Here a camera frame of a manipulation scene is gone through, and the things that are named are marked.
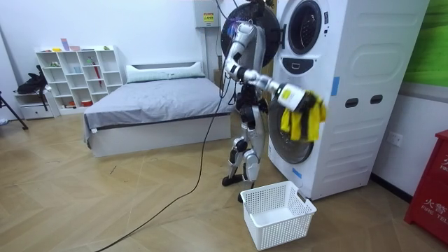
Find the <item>red fire extinguisher box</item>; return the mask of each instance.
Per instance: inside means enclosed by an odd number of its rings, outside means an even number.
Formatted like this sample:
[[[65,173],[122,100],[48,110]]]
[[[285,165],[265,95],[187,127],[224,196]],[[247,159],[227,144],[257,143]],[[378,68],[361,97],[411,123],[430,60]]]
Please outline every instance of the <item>red fire extinguisher box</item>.
[[[405,221],[416,223],[448,244],[448,130],[438,140],[421,177]]]

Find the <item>black bag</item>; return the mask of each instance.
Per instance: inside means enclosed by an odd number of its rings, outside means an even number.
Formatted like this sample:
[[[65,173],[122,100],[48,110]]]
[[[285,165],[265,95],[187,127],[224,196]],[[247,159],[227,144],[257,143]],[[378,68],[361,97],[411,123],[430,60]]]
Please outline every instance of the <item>black bag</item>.
[[[45,97],[43,95],[43,91],[45,90],[45,86],[47,85],[47,80],[43,75],[41,66],[37,65],[36,67],[39,70],[39,75],[35,73],[28,73],[29,77],[31,78],[26,83],[21,84],[17,89],[17,92],[21,95],[35,94],[38,92],[45,111],[48,111],[47,104],[45,103]]]

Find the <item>wooden floor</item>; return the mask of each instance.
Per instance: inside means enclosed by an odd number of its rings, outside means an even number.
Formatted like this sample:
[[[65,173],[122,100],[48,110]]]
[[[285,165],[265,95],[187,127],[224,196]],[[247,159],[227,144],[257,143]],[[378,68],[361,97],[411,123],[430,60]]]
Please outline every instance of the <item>wooden floor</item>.
[[[0,251],[100,249],[196,182],[201,144],[95,159],[81,139],[81,115],[28,124],[26,132],[18,122],[0,126]],[[208,143],[198,189],[108,251],[255,251],[240,185],[221,186],[230,144]],[[257,186],[284,179],[262,159]],[[305,238],[268,251],[447,250],[404,223],[408,204],[373,182],[315,205]]]

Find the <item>dryer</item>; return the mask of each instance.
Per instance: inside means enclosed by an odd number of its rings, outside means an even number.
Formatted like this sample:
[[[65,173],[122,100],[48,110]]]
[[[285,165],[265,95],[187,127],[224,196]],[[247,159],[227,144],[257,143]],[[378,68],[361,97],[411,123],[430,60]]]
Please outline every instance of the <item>dryer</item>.
[[[278,0],[276,81],[328,107],[315,143],[281,133],[272,101],[268,155],[315,200],[364,186],[382,142],[429,0]]]

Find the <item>wall outlet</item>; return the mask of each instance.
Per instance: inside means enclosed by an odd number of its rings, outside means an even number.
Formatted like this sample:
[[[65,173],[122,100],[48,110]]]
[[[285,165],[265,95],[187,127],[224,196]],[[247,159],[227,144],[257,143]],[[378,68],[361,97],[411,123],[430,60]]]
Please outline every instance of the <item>wall outlet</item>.
[[[401,142],[403,141],[403,135],[400,135],[395,132],[389,132],[389,135],[387,136],[388,143],[393,144],[394,146],[401,146]]]

